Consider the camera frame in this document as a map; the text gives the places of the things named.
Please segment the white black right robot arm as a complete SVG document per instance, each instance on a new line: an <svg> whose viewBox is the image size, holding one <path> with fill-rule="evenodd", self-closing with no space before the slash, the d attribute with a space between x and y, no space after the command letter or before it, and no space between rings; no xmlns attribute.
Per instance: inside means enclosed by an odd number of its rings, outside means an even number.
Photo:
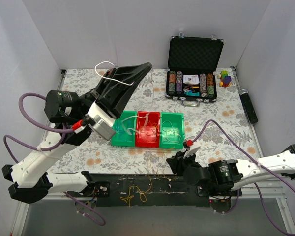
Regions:
<svg viewBox="0 0 295 236"><path fill-rule="evenodd" d="M173 174L198 188L201 196L234 196L240 188L269 180L275 175L295 180L295 144L282 153L256 161L229 159L201 166L196 162L195 148L177 152L166 161Z"/></svg>

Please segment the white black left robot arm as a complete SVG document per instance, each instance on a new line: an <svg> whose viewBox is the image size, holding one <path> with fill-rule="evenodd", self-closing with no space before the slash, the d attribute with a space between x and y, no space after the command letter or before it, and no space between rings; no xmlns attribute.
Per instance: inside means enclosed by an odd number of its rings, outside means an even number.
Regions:
<svg viewBox="0 0 295 236"><path fill-rule="evenodd" d="M3 176L11 182L12 199L35 203L50 193L75 192L82 196L107 196L106 181L97 181L87 171L50 173L49 168L68 152L86 141L92 133L110 140L113 125L119 119L141 80L152 69L151 63L113 67L101 76L97 86L78 95L75 92L51 90L43 97L48 127L36 121L32 124L48 131L45 139L30 154L14 165L4 165Z"/></svg>

